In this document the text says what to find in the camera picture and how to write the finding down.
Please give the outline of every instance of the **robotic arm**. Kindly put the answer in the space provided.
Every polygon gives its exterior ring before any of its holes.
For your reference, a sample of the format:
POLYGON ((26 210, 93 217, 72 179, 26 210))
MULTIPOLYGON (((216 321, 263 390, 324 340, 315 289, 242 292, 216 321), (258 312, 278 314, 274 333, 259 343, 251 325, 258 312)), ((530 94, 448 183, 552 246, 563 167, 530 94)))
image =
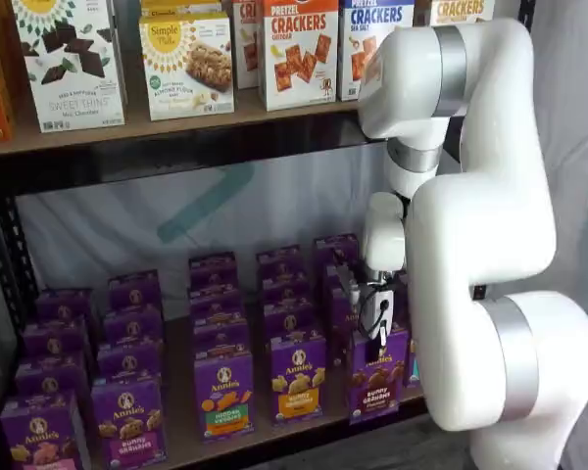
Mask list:
POLYGON ((443 429, 471 430, 481 470, 556 469, 588 401, 577 304, 555 292, 469 293, 535 275, 555 253, 532 78, 531 38, 503 20, 395 30, 360 92, 364 133, 390 139, 386 175, 411 200, 406 218, 396 195, 370 200, 361 329, 384 342, 390 281, 407 269, 427 406, 443 429), (434 177, 449 117, 461 115, 463 173, 434 177))

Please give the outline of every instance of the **wooden shelf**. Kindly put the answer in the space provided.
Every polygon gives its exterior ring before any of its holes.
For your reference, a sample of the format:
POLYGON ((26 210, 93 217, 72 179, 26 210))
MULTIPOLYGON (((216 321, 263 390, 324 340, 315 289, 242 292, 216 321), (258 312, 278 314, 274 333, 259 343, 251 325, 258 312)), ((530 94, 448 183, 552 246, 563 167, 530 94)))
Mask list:
MULTIPOLYGON (((266 368, 262 367, 263 359, 256 354, 254 364, 255 432, 228 441, 204 444, 198 431, 198 417, 191 379, 191 355, 187 342, 190 332, 189 319, 173 320, 167 322, 166 326, 168 383, 164 390, 164 406, 167 419, 168 460, 149 468, 153 470, 171 470, 192 467, 228 454, 229 456, 231 454, 236 456, 240 451, 252 447, 265 446, 270 443, 276 444, 284 438, 289 438, 287 442, 290 443, 292 438, 300 437, 313 431, 325 431, 331 425, 348 428, 348 410, 344 401, 344 372, 340 369, 329 371, 327 376, 326 392, 329 399, 326 401, 327 407, 324 410, 323 417, 283 427, 273 427, 270 422, 268 386, 261 387, 262 383, 268 383, 268 377, 263 376, 266 368)), ((405 404, 419 398, 421 398, 420 389, 406 389, 403 392, 401 403, 405 404)), ((314 439, 314 445, 319 444, 322 443, 314 439)), ((291 444, 280 446, 279 448, 281 455, 301 449, 291 444)), ((257 453, 260 461, 262 458, 269 458, 263 451, 257 453)), ((104 467, 99 461, 94 468, 102 470, 104 467)))

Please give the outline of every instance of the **cracker box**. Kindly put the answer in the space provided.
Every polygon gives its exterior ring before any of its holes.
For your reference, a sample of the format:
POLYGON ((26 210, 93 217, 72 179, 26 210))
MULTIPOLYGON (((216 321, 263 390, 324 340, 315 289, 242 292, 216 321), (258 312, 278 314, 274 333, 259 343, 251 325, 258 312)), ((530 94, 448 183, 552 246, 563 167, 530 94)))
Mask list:
POLYGON ((257 9, 266 109, 335 101, 338 0, 266 0, 257 9))
POLYGON ((414 0, 343 0, 340 10, 338 94, 357 100, 364 67, 395 27, 411 27, 414 0))
POLYGON ((477 23, 492 20, 495 0, 416 0, 414 25, 477 23))
POLYGON ((125 337, 164 338, 161 312, 153 305, 134 305, 107 313, 103 326, 111 344, 125 337))
POLYGON ((253 88, 259 82, 257 19, 254 0, 233 0, 233 43, 237 88, 253 88))
POLYGON ((326 344, 319 328, 309 326, 272 336, 269 351, 273 423, 321 416, 326 344))
POLYGON ((216 253, 189 260, 189 285, 192 290, 226 283, 237 285, 235 253, 216 253))
POLYGON ((125 342, 117 346, 100 345, 98 351, 100 374, 104 377, 133 371, 160 374, 163 371, 162 352, 162 341, 148 337, 127 338, 125 342))
POLYGON ((161 310, 161 287, 156 269, 141 271, 109 280, 109 308, 152 304, 161 310))
POLYGON ((142 17, 150 119, 233 112, 233 62, 224 12, 142 17))
POLYGON ((221 12, 220 0, 142 0, 141 16, 221 12))
POLYGON ((254 430, 253 357, 248 336, 218 336, 194 345, 200 432, 219 441, 254 430))
POLYGON ((393 324, 378 360, 367 361, 368 339, 353 332, 347 351, 347 402, 351 424, 397 412, 409 332, 393 324))
POLYGON ((74 393, 9 399, 0 421, 11 451, 12 468, 91 468, 74 393))
POLYGON ((13 0, 41 132, 124 124, 110 0, 13 0))
POLYGON ((97 379, 91 396, 107 468, 136 469, 166 460, 165 415, 156 376, 97 379))

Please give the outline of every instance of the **teal design on backdrop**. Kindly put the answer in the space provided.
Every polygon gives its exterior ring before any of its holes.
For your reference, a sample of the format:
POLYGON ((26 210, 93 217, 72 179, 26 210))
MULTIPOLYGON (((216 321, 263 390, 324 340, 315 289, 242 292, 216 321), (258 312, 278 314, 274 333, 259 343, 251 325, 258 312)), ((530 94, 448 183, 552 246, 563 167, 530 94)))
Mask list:
POLYGON ((163 244, 182 237, 202 220, 234 198, 253 179, 253 164, 234 164, 220 170, 223 178, 194 201, 162 223, 157 235, 163 244))

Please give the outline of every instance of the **gray ring band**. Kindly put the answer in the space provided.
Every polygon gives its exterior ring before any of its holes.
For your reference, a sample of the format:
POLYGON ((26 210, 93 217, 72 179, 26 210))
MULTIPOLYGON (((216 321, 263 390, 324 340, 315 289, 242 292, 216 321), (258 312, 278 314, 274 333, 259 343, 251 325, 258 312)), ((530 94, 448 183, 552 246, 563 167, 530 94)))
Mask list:
POLYGON ((538 400, 538 355, 531 327, 518 305, 507 297, 482 301, 501 342, 506 366, 506 402, 499 421, 529 415, 538 400))
POLYGON ((434 27, 440 43, 442 83, 433 115, 449 118, 460 110, 466 91, 466 46, 456 26, 434 27))
POLYGON ((417 150, 397 138, 388 139, 388 155, 392 162, 412 173, 425 173, 438 166, 442 147, 417 150))

